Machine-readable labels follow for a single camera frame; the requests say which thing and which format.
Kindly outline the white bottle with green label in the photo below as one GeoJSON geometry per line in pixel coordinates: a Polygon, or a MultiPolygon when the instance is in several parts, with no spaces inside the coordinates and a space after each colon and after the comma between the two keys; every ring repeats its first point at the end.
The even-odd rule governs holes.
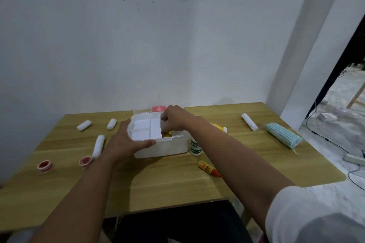
{"type": "Polygon", "coordinates": [[[194,156],[199,156],[203,152],[202,147],[197,143],[197,141],[191,137],[190,138],[190,153],[194,156]]]}

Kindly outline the white divided tray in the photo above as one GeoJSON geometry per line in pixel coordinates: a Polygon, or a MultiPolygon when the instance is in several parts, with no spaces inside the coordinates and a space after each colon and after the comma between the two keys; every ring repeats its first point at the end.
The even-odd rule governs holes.
{"type": "Polygon", "coordinates": [[[154,118],[131,118],[127,132],[129,136],[136,141],[147,139],[161,139],[161,120],[160,117],[154,118]]]}

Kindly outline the person's left forearm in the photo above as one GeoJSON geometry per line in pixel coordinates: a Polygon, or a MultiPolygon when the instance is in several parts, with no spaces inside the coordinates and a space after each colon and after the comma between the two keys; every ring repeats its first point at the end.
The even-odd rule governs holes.
{"type": "Polygon", "coordinates": [[[83,172],[29,243],[98,243],[113,172],[124,159],[101,155],[83,172]]]}

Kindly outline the person's dark trousers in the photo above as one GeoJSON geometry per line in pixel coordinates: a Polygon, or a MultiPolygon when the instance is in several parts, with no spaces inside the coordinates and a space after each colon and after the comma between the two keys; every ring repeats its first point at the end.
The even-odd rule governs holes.
{"type": "Polygon", "coordinates": [[[112,243],[253,243],[228,200],[125,215],[112,243]]]}

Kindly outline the white plastic storage box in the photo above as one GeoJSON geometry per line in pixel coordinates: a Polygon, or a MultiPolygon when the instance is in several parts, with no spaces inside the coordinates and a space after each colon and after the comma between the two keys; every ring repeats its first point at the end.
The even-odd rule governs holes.
{"type": "MultiPolygon", "coordinates": [[[[154,118],[160,117],[158,112],[142,113],[134,115],[131,118],[154,118]]],[[[189,149],[190,134],[187,131],[173,131],[173,136],[170,138],[155,139],[156,144],[147,149],[139,150],[134,154],[135,158],[153,158],[176,155],[186,153],[189,149]]]]}

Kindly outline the orange ointment tube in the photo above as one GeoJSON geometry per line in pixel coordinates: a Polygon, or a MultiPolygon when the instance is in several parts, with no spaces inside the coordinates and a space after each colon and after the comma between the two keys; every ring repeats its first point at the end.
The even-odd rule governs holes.
{"type": "Polygon", "coordinates": [[[205,173],[207,173],[210,176],[213,177],[217,177],[217,178],[221,178],[221,174],[217,171],[217,169],[215,167],[213,167],[212,165],[206,163],[203,160],[200,160],[198,162],[198,168],[201,169],[202,171],[204,171],[205,173]]]}

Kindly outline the white power adapter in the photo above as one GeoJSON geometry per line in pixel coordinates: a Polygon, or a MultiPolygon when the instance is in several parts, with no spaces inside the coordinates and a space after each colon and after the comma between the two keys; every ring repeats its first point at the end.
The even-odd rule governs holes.
{"type": "Polygon", "coordinates": [[[338,117],[331,112],[321,112],[317,115],[317,118],[323,122],[335,122],[338,120],[338,117]]]}

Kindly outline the person's left hand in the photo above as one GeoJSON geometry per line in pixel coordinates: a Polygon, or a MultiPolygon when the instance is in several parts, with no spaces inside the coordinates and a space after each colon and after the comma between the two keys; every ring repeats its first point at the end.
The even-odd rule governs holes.
{"type": "Polygon", "coordinates": [[[100,156],[100,161],[107,166],[114,167],[118,163],[132,157],[135,153],[130,152],[130,140],[127,132],[131,119],[121,122],[119,130],[112,136],[100,156]]]}

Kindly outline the white power strip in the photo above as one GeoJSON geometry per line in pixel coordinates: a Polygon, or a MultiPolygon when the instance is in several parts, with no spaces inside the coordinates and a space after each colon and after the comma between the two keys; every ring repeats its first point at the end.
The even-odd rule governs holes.
{"type": "Polygon", "coordinates": [[[360,166],[365,167],[365,158],[354,156],[351,154],[346,154],[343,157],[343,160],[349,163],[358,164],[360,166]]]}

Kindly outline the white shirt sleeve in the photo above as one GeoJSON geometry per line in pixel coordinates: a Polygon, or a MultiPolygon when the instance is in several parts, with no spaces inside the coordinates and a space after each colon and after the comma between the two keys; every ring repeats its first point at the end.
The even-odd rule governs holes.
{"type": "Polygon", "coordinates": [[[298,186],[288,186],[276,195],[265,229],[269,243],[365,243],[364,225],[298,186]]]}

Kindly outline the person's right forearm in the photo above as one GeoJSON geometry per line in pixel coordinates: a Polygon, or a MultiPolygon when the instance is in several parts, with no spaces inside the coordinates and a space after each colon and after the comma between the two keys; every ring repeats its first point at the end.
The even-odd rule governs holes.
{"type": "Polygon", "coordinates": [[[197,140],[230,190],[266,232],[265,221],[272,201],[280,190],[294,183],[253,150],[200,116],[188,118],[184,130],[197,140]]]}

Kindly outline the wooden stand leg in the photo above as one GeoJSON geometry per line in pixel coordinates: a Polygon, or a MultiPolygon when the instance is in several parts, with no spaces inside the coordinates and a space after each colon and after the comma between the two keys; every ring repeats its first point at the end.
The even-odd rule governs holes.
{"type": "Polygon", "coordinates": [[[354,104],[357,104],[358,106],[361,106],[361,107],[365,108],[365,102],[362,102],[362,101],[358,100],[364,90],[365,90],[365,81],[362,84],[362,86],[360,87],[360,89],[356,92],[354,97],[351,99],[349,104],[346,106],[346,109],[351,109],[351,107],[353,107],[354,104]]]}

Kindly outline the person's right hand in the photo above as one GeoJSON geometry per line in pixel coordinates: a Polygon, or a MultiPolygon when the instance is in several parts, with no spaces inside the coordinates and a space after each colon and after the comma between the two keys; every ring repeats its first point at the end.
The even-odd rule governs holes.
{"type": "Polygon", "coordinates": [[[198,121],[198,116],[193,115],[180,106],[168,106],[164,112],[173,113],[174,131],[189,132],[198,121]]]}

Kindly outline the long white gauze roll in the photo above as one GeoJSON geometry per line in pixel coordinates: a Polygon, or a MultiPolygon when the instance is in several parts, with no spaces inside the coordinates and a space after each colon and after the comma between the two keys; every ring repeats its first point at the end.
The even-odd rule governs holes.
{"type": "Polygon", "coordinates": [[[242,119],[246,122],[246,124],[249,126],[249,128],[252,131],[258,131],[258,126],[254,123],[254,121],[248,116],[247,113],[243,113],[241,115],[242,119]]]}
{"type": "Polygon", "coordinates": [[[98,158],[103,150],[103,145],[104,145],[104,141],[105,141],[105,135],[99,135],[95,141],[95,145],[94,145],[94,150],[92,152],[92,159],[96,159],[98,158]]]}

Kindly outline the black curtain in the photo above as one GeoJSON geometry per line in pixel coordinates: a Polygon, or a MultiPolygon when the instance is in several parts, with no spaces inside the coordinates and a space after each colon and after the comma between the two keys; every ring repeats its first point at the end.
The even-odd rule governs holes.
{"type": "Polygon", "coordinates": [[[340,76],[340,74],[347,68],[347,66],[351,64],[358,64],[361,61],[363,61],[364,58],[365,58],[365,15],[363,16],[361,22],[359,23],[357,29],[355,30],[345,50],[340,56],[330,76],[328,77],[324,86],[319,92],[315,102],[308,111],[305,117],[306,119],[308,118],[309,114],[317,107],[317,105],[319,105],[319,103],[322,102],[322,100],[326,96],[331,86],[334,84],[334,82],[340,76]]]}

